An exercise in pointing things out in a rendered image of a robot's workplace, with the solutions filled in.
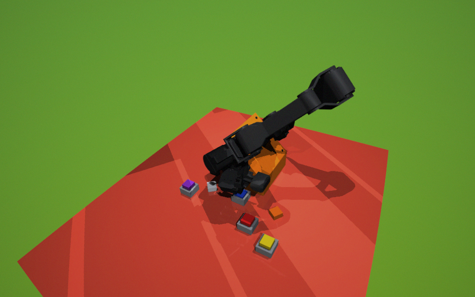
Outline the red button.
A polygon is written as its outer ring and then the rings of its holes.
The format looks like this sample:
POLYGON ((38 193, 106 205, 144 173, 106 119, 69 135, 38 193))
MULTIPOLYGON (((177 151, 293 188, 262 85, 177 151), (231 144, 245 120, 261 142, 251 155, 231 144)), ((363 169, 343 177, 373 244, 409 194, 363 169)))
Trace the red button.
POLYGON ((249 213, 244 213, 237 223, 237 229, 244 231, 251 235, 258 225, 258 218, 250 215, 249 213))

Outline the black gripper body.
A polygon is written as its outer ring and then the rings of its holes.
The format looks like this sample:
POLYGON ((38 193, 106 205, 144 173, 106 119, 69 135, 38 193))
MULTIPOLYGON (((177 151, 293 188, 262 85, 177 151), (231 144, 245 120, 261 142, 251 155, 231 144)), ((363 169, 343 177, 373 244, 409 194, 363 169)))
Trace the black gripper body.
POLYGON ((243 175, 244 183, 245 185, 250 184, 250 188, 252 190, 255 190, 257 192, 264 192, 265 188, 267 185, 270 183, 270 175, 266 175, 264 173, 258 172, 256 176, 253 176, 253 172, 250 172, 250 166, 248 165, 248 161, 242 161, 239 164, 234 161, 232 164, 228 165, 230 169, 234 169, 235 167, 238 167, 243 175))

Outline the purple button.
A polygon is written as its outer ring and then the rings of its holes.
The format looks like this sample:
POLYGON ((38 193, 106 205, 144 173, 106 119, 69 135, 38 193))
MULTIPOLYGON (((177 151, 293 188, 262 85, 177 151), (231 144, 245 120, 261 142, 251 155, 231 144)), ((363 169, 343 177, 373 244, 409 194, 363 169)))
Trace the purple button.
POLYGON ((180 187, 180 190, 182 194, 192 197, 199 190, 199 184, 187 179, 180 187))

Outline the blue button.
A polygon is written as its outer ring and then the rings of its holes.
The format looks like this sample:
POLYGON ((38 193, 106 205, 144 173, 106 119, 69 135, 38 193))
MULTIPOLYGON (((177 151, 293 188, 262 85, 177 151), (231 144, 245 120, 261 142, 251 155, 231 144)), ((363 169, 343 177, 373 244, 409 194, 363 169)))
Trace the blue button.
POLYGON ((241 194, 237 193, 237 191, 233 193, 231 195, 231 200, 237 204, 245 206, 245 204, 250 199, 250 197, 251 197, 251 191, 244 189, 241 194))

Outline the yellow button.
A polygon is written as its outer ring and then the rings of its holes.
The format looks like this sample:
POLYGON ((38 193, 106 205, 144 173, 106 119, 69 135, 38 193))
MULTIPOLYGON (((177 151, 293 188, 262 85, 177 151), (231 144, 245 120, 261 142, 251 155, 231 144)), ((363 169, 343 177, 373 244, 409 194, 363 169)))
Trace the yellow button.
POLYGON ((260 240, 256 244, 256 252, 265 255, 268 258, 272 258, 275 249, 278 246, 278 240, 263 233, 260 240))

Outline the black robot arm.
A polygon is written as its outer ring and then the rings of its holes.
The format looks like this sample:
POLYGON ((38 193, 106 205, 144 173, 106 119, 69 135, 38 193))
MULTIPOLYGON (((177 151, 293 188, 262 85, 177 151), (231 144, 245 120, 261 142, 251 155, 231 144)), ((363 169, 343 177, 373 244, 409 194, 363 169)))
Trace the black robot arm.
POLYGON ((354 97, 353 92, 355 87, 344 69, 331 66, 315 76, 309 88, 297 95, 292 103, 271 112, 262 119, 263 122, 246 124, 224 138, 225 145, 203 155, 203 162, 212 174, 223 169, 218 182, 221 191, 235 193, 242 190, 244 179, 241 170, 238 167, 230 169, 228 165, 234 161, 238 164, 246 162, 257 156, 270 139, 278 141, 286 138, 288 131, 294 127, 294 121, 317 109, 331 110, 354 97))

